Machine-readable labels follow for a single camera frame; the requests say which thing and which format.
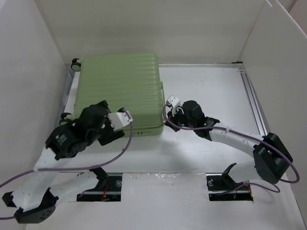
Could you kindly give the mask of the green suitcase blue lining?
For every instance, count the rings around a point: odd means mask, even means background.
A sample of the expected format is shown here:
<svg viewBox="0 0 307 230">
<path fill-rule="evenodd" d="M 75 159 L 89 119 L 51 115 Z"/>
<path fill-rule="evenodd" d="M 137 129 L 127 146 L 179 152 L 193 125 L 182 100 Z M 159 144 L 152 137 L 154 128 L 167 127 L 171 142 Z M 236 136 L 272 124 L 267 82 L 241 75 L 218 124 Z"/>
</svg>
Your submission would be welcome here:
<svg viewBox="0 0 307 230">
<path fill-rule="evenodd" d="M 130 53 L 74 58 L 79 72 L 72 114 L 63 113 L 60 124 L 78 118 L 82 110 L 106 101 L 111 112 L 125 108 L 134 123 L 134 136 L 157 136 L 164 129 L 165 95 L 157 54 Z"/>
</svg>

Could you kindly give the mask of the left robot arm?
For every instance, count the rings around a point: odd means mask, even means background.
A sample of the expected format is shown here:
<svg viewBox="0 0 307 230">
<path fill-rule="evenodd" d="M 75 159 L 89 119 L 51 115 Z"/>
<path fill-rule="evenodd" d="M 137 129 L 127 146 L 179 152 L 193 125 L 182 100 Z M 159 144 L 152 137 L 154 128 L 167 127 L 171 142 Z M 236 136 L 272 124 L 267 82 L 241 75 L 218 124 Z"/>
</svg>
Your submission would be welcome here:
<svg viewBox="0 0 307 230">
<path fill-rule="evenodd" d="M 65 168 L 78 153 L 98 141 L 105 146 L 124 137 L 123 128 L 133 127 L 133 118 L 124 108 L 113 113 L 106 101 L 84 108 L 78 118 L 68 119 L 62 113 L 59 126 L 45 141 L 40 158 L 33 169 L 21 173 L 1 186 L 24 175 L 22 185 L 3 195 L 7 207 L 17 210 L 12 216 L 19 224 L 38 224 L 49 218 L 56 207 L 71 198 L 81 197 L 88 190 L 108 187 L 108 174 L 103 166 L 119 158 L 86 167 Z"/>
</svg>

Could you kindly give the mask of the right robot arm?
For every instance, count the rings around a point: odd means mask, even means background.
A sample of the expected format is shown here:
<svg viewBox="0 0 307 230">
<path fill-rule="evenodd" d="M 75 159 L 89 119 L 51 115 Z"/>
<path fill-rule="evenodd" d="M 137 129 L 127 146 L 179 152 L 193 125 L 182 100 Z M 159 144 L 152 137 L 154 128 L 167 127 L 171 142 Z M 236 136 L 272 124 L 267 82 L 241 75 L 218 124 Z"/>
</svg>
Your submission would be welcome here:
<svg viewBox="0 0 307 230">
<path fill-rule="evenodd" d="M 222 183 L 228 189 L 255 179 L 276 184 L 288 168 L 293 168 L 293 158 L 276 134 L 263 136 L 236 131 L 218 119 L 205 116 L 196 101 L 181 103 L 171 96 L 163 107 L 163 116 L 165 125 L 175 132 L 193 131 L 200 138 L 228 145 L 253 159 L 248 163 L 231 163 L 225 170 Z"/>
</svg>

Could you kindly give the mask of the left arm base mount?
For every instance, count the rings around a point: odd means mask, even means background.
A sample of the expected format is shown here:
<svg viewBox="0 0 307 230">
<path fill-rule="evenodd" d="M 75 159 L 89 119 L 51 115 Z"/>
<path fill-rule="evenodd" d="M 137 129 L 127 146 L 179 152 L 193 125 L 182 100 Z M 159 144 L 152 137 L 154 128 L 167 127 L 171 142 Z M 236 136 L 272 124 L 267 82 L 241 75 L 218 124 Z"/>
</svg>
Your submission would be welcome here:
<svg viewBox="0 0 307 230">
<path fill-rule="evenodd" d="M 77 202 L 120 202 L 122 174 L 111 173 L 104 187 L 86 190 L 76 197 Z"/>
</svg>

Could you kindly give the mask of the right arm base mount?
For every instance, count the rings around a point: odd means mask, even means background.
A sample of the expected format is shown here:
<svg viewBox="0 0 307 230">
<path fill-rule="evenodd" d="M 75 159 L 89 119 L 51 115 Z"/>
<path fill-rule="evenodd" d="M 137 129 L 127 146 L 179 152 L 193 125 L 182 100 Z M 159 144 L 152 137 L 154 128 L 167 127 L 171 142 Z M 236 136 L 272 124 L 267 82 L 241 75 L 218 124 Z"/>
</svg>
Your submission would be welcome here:
<svg viewBox="0 0 307 230">
<path fill-rule="evenodd" d="M 253 201 L 249 185 L 243 182 L 236 183 L 229 172 L 235 163 L 228 166 L 223 172 L 206 173 L 208 197 L 210 201 Z"/>
</svg>

